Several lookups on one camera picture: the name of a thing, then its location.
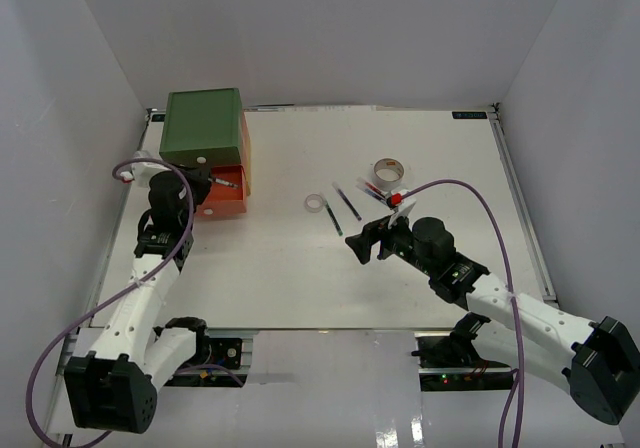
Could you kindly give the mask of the green drawer box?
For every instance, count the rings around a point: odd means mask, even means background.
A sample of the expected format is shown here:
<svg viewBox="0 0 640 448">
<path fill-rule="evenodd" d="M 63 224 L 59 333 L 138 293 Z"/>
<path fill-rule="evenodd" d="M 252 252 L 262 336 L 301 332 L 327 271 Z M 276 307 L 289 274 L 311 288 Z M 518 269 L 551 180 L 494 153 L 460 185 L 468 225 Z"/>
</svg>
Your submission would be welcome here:
<svg viewBox="0 0 640 448">
<path fill-rule="evenodd" d="M 184 167 L 243 163 L 243 110 L 237 88 L 171 92 L 160 157 Z"/>
</svg>

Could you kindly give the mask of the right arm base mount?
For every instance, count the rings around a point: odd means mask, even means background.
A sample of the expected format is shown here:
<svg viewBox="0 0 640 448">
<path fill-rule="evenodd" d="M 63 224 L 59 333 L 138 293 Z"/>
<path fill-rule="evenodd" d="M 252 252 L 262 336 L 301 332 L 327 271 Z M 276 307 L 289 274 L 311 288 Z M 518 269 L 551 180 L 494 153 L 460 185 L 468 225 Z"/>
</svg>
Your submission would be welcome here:
<svg viewBox="0 0 640 448">
<path fill-rule="evenodd" d="M 515 381 L 509 365 L 481 359 L 448 333 L 419 333 L 411 355 L 423 393 L 509 391 Z"/>
</svg>

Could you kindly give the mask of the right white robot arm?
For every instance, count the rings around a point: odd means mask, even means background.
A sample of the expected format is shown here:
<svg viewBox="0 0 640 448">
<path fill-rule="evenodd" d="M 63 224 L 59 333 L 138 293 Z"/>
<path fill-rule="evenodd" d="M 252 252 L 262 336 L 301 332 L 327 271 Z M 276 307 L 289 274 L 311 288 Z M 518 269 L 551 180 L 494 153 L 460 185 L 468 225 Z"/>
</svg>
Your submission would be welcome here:
<svg viewBox="0 0 640 448">
<path fill-rule="evenodd" d="M 514 296 L 495 274 L 467 258 L 437 218 L 382 218 L 346 238 L 361 264 L 396 256 L 429 278 L 447 303 L 465 310 L 451 334 L 461 365 L 489 360 L 515 367 L 567 393 L 587 414 L 619 424 L 639 395 L 639 349 L 627 327 L 606 316 L 574 316 L 529 295 Z"/>
</svg>

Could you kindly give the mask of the black pen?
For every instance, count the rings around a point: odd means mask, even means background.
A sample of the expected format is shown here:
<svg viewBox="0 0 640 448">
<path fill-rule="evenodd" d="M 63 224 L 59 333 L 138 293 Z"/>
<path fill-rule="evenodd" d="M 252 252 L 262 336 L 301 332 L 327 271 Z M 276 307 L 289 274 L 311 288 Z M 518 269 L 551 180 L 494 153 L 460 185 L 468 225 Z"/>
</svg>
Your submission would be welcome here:
<svg viewBox="0 0 640 448">
<path fill-rule="evenodd" d="M 221 178 L 213 178 L 213 177 L 211 177 L 211 178 L 209 178 L 209 181 L 212 184 L 225 186 L 225 187 L 228 187 L 228 188 L 231 188 L 231 189 L 239 189 L 240 188 L 240 185 L 238 185 L 236 183 L 233 183 L 231 181 L 228 181 L 228 180 L 221 179 Z"/>
</svg>

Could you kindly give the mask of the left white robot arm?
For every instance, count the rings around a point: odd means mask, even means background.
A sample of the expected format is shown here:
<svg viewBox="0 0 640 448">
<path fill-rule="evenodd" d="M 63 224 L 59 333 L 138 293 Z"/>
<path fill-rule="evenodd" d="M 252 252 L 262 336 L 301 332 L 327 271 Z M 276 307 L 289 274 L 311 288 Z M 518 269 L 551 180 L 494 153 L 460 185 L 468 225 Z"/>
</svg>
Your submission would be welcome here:
<svg viewBox="0 0 640 448">
<path fill-rule="evenodd" d="M 154 324 L 185 265 L 194 215 L 211 186 L 202 169 L 162 170 L 150 178 L 149 207 L 137 225 L 132 289 L 86 355 L 71 357 L 64 369 L 77 427 L 145 432 L 158 393 L 176 370 L 209 360 L 212 345 L 199 328 L 168 324 L 156 330 Z"/>
</svg>

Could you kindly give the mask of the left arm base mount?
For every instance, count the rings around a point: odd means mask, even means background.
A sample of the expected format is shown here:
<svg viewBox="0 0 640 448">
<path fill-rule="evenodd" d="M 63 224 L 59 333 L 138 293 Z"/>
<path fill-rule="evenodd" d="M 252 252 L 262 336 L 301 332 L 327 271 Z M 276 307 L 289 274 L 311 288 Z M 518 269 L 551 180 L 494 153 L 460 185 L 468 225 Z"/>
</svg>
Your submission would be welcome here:
<svg viewBox="0 0 640 448">
<path fill-rule="evenodd" d="M 247 381 L 250 367 L 250 361 L 244 358 L 242 338 L 206 338 L 203 351 L 183 363 L 166 386 L 241 388 Z"/>
</svg>

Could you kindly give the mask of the orange cardboard box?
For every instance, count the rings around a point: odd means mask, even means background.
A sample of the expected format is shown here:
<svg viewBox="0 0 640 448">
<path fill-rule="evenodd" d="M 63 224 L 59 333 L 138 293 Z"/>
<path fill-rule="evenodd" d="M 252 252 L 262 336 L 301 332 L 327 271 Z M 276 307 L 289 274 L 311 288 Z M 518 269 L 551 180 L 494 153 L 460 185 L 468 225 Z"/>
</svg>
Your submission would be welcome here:
<svg viewBox="0 0 640 448">
<path fill-rule="evenodd" d="M 239 162 L 216 161 L 211 167 L 213 178 L 233 184 L 233 187 L 213 182 L 211 190 L 196 215 L 202 218 L 221 218 L 241 215 L 247 212 L 248 197 L 251 194 L 251 140 L 244 114 L 240 115 Z"/>
</svg>

